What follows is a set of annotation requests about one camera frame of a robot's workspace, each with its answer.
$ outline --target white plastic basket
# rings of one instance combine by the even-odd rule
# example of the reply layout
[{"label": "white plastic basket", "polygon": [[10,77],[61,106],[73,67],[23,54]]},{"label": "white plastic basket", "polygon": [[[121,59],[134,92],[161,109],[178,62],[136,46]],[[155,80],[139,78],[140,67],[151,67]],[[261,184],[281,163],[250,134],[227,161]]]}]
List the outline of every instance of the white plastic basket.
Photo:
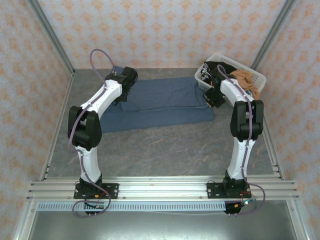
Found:
[{"label": "white plastic basket", "polygon": [[[253,73],[252,77],[253,77],[254,85],[258,88],[259,92],[262,91],[262,89],[264,88],[264,86],[266,84],[267,79],[265,76],[263,76],[262,74],[258,73],[257,71],[252,70],[251,68],[249,68],[239,62],[236,62],[235,60],[232,60],[231,58],[228,58],[228,57],[223,56],[221,54],[214,54],[206,60],[206,62],[209,62],[209,61],[223,62],[223,63],[229,64],[229,65],[235,67],[237,70],[246,70],[248,72]],[[206,92],[210,88],[212,88],[212,86],[201,80],[201,70],[202,70],[203,66],[204,65],[202,64],[201,67],[199,67],[199,69],[196,71],[194,77],[198,81],[199,87],[203,91]]]}]

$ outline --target patterned wallpaper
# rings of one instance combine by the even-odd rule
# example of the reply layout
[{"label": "patterned wallpaper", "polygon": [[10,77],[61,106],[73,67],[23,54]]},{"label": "patterned wallpaper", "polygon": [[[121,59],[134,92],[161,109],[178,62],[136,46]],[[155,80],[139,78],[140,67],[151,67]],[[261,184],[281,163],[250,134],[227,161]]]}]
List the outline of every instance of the patterned wallpaper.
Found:
[{"label": "patterned wallpaper", "polygon": [[308,222],[320,236],[320,5],[299,0],[259,72],[267,78],[261,98],[283,162],[298,180]]},{"label": "patterned wallpaper", "polygon": [[[74,68],[198,67],[215,52],[250,66],[285,0],[39,0]],[[102,54],[98,68],[110,67]]]},{"label": "patterned wallpaper", "polygon": [[13,239],[51,146],[69,74],[26,0],[0,5],[0,239]]}]

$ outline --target purple cable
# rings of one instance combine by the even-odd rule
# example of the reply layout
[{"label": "purple cable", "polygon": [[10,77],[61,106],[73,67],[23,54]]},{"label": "purple cable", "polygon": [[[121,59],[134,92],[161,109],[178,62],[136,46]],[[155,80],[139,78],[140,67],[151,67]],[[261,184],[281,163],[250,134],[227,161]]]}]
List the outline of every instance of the purple cable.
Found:
[{"label": "purple cable", "polygon": [[[107,83],[106,81],[104,80],[104,78],[101,76],[101,74],[98,72],[98,70],[95,68],[94,64],[93,64],[93,61],[92,61],[92,55],[95,51],[99,51],[99,52],[102,52],[104,55],[107,56],[107,58],[110,60],[111,64],[112,64],[112,72],[115,72],[116,70],[116,67],[115,67],[115,64],[114,62],[112,61],[112,59],[110,58],[110,56],[103,50],[101,49],[98,49],[98,48],[95,48],[91,51],[90,53],[90,64],[91,64],[91,67],[92,69],[95,71],[95,73],[99,76],[99,78],[102,80],[103,82],[103,85],[104,85],[104,88],[102,90],[102,92],[92,101],[90,102],[82,111],[81,113],[79,114],[79,116],[76,118],[75,122],[74,122],[74,125],[72,127],[72,130],[71,130],[71,134],[70,134],[70,138],[69,138],[69,142],[68,142],[68,150],[69,152],[71,152],[71,145],[72,145],[72,140],[74,138],[74,135],[75,135],[75,131],[76,131],[76,128],[77,128],[77,125],[80,121],[80,119],[82,118],[82,116],[85,114],[85,112],[92,106],[92,104],[94,104],[99,98],[102,97],[103,94],[105,94],[105,92],[107,91]],[[110,194],[105,190],[103,189],[102,187],[98,186],[97,184],[95,184],[88,176],[87,172],[86,172],[86,169],[85,169],[85,165],[84,165],[84,153],[81,151],[81,150],[76,150],[77,153],[80,153],[80,166],[81,166],[81,169],[85,175],[85,177],[88,179],[88,181],[93,185],[95,186],[97,189],[101,190],[102,192],[105,193],[105,195],[109,198],[109,203],[108,205],[100,212],[98,213],[95,213],[94,215],[95,216],[98,216],[100,214],[103,214],[110,206],[111,204],[111,196]],[[72,214],[77,217],[77,218],[80,218],[80,219],[85,219],[85,218],[90,218],[91,214],[89,215],[84,215],[84,216],[81,216],[81,215],[78,215],[76,212],[75,212],[75,207],[77,204],[79,203],[90,203],[90,204],[96,204],[97,201],[91,201],[91,200],[80,200],[80,201],[77,201],[73,206],[72,206]]]},{"label": "purple cable", "polygon": [[236,215],[248,215],[248,214],[252,214],[252,213],[258,211],[259,209],[261,209],[262,206],[264,205],[265,201],[266,201],[266,192],[265,192],[265,190],[264,190],[261,186],[259,186],[259,185],[257,185],[257,184],[248,182],[248,181],[247,181],[247,178],[245,177],[245,171],[244,171],[245,164],[246,164],[246,158],[247,158],[247,155],[248,155],[249,141],[250,141],[250,139],[251,139],[251,137],[252,137],[252,117],[253,117],[253,115],[252,115],[252,106],[251,106],[251,102],[250,102],[250,100],[249,100],[246,92],[245,92],[238,84],[235,84],[235,82],[232,81],[232,80],[226,75],[226,70],[225,70],[225,68],[224,68],[222,65],[219,64],[219,65],[217,66],[217,69],[218,69],[219,73],[220,73],[222,76],[224,76],[225,79],[226,79],[229,83],[233,84],[233,85],[239,90],[239,92],[244,96],[244,98],[245,98],[245,99],[247,100],[247,102],[248,102],[248,107],[249,107],[249,136],[248,136],[248,140],[246,141],[246,145],[245,145],[244,157],[243,157],[243,161],[242,161],[242,165],[241,165],[241,174],[242,174],[243,180],[245,181],[246,184],[251,185],[251,186],[255,186],[255,187],[261,189],[262,194],[263,194],[263,199],[262,199],[262,203],[261,203],[260,206],[258,206],[257,208],[255,208],[255,209],[253,209],[253,210],[251,210],[251,211],[246,211],[246,212],[241,212],[241,213],[236,214]]}]

